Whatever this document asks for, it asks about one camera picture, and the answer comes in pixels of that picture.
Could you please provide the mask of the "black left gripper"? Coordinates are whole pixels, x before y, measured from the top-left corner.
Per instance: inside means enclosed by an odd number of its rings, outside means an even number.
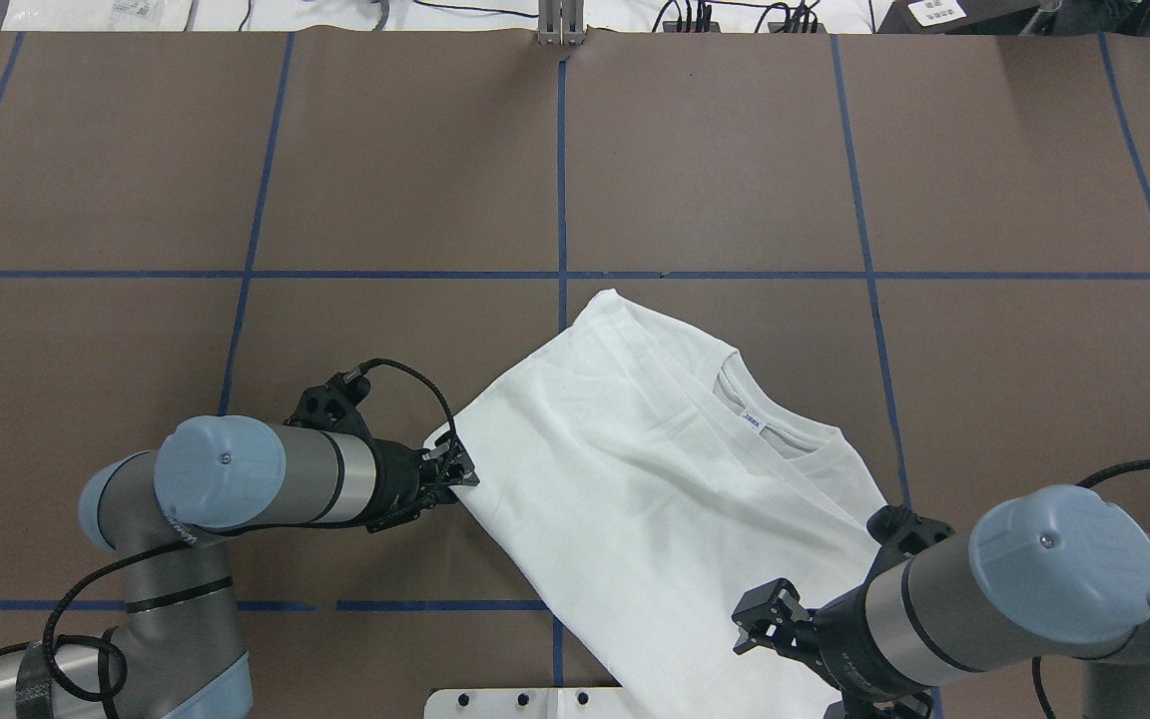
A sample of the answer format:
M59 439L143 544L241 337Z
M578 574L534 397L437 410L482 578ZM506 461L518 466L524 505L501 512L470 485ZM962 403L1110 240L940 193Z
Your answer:
M443 433L434 448L424 450L382 438L370 449L377 476L365 507L366 531L383 531L417 519L425 510L455 505L457 487L480 485L475 462L457 433Z

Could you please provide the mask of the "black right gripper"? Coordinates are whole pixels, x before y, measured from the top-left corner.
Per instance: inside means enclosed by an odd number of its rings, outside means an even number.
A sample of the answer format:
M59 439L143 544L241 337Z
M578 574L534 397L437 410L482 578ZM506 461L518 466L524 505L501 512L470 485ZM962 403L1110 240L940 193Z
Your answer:
M827 716L931 716L930 688L894 668L872 636L866 617L867 587L854 587L822 609L807 609L787 578L759 584L739 597L733 624L743 656L766 649L800 663L839 691Z

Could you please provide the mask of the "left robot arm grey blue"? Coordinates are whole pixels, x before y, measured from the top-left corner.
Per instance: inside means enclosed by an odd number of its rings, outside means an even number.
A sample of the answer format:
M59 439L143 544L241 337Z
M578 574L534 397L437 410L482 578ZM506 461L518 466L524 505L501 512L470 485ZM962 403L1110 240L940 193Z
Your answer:
M115 560L56 602L40 637L0 649L0 718L244 718L251 652L228 542L383 531L478 481L453 431L411 448L359 424L184 420L84 485L80 527Z

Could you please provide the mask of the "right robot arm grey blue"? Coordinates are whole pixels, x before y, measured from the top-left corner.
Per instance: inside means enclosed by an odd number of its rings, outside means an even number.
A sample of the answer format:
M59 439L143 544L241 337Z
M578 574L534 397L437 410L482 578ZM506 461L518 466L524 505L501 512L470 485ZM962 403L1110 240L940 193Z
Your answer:
M785 578L747 590L735 652L811 670L827 718L927 718L934 688L1046 656L1082 664L1084 718L1150 718L1150 533L1114 502L1048 485L963 535L904 506L866 528L862 583L821 609Z

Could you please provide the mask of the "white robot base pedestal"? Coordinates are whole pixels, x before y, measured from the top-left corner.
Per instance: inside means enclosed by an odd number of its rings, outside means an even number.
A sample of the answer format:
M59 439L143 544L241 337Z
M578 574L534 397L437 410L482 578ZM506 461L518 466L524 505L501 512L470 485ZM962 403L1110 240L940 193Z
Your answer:
M425 701L424 718L634 718L619 687L451 688Z

